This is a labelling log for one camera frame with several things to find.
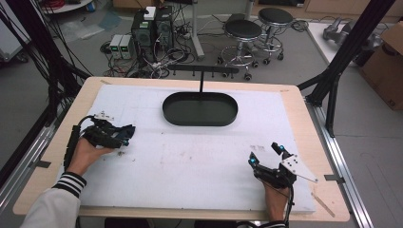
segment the white sleeve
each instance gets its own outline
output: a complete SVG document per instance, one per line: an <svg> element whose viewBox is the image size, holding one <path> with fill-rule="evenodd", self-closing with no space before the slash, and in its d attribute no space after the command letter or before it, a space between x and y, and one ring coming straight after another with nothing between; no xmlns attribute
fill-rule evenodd
<svg viewBox="0 0 403 228"><path fill-rule="evenodd" d="M86 181L64 173L53 188L39 196L30 207L21 227L73 228L80 208L78 199Z"/></svg>

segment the gray floor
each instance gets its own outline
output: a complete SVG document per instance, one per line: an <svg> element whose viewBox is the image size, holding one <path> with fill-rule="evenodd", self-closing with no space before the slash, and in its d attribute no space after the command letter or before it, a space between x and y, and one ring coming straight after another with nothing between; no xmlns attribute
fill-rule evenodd
<svg viewBox="0 0 403 228"><path fill-rule="evenodd" d="M86 18L83 23L90 26L99 24L106 15L109 15L106 9L99 9L94 13L76 10L59 17L61 23ZM201 19L200 25L211 20L214 18ZM94 75L103 75L108 70L106 57L99 50L101 44L109 41L113 34L130 32L130 20L118 20L117 25L88 40L68 43ZM210 23L209 28L203 32L222 32L221 24L217 22ZM195 62L198 65L214 65L219 51L229 44L235 44L225 36L200 36L200 39L206 56L203 61ZM260 62L258 68L251 69L253 78L247 83L298 85L318 75L327 66L307 32L287 29L280 39L285 45L284 60L274 59L269 66ZM220 75L212 78L208 74L205 77L211 81L246 83L243 73L235 75L234 79ZM177 72L176 76L171 73L167 79L199 80L199 77ZM2 67L0 87L0 165L3 166L45 108L48 87L32 63L10 63ZM311 90L305 89L302 94L307 95ZM374 227L403 226L403 179L399 178L403 171L403 156L400 155L403 151L402 124L403 111L390 110L358 74L357 68L348 67L339 83L335 134ZM21 224L23 217L12 213L14 200L0 215L0 227L18 227ZM82 227L103 227L103 222L103 218L83 218ZM178 222L177 219L155 220L157 227L175 227ZM192 226L192 220L184 220L179 225L180 228ZM291 227L355 227L355 221L353 218L342 223L292 221Z"/></svg>

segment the wooden table frame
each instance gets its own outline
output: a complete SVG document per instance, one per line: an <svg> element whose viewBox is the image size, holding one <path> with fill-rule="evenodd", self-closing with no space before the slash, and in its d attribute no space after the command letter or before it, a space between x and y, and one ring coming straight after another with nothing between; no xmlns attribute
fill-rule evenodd
<svg viewBox="0 0 403 228"><path fill-rule="evenodd" d="M25 215L38 196L55 183L56 175L66 152L71 127L77 124L87 114L93 101L97 97L100 87L108 84L125 86L194 87L195 89L198 89L200 85L198 81L182 80L105 77L92 77L87 79L42 157L42 161L51 162L50 167L37 167L34 170L23 192L14 204L13 211L15 214ZM347 221L350 219L344 198L341 195L337 183L324 179L324 175L333 174L333 171L326 158L314 123L300 91L296 86L204 82L204 88L279 92L288 115L289 123L293 129L299 154L319 180L318 183L309 183L317 210L313 214L292 214L290 220ZM181 210L92 206L82 206L80 216L267 220L267 215L264 211Z"/></svg>

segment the black and white striped cuff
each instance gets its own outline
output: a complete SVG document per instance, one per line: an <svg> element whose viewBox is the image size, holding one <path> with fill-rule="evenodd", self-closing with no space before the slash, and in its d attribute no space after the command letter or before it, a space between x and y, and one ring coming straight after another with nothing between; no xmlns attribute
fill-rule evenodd
<svg viewBox="0 0 403 228"><path fill-rule="evenodd" d="M261 228L285 228L285 223L282 220L279 221L271 221L269 223L263 224L260 226Z"/></svg>
<svg viewBox="0 0 403 228"><path fill-rule="evenodd" d="M86 180L83 177L75 173L65 172L52 188L64 189L79 198L85 186Z"/></svg>

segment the person's right hand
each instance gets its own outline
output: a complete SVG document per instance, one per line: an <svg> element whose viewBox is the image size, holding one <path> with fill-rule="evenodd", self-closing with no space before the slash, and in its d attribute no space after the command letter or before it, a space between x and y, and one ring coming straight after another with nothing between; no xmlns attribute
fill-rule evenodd
<svg viewBox="0 0 403 228"><path fill-rule="evenodd" d="M82 138L77 142L73 158L66 171L83 176L95 161L112 151L111 148L95 148L88 140Z"/></svg>
<svg viewBox="0 0 403 228"><path fill-rule="evenodd" d="M289 188L274 188L270 183L262 182L269 221L284 220L284 209L290 197Z"/></svg>

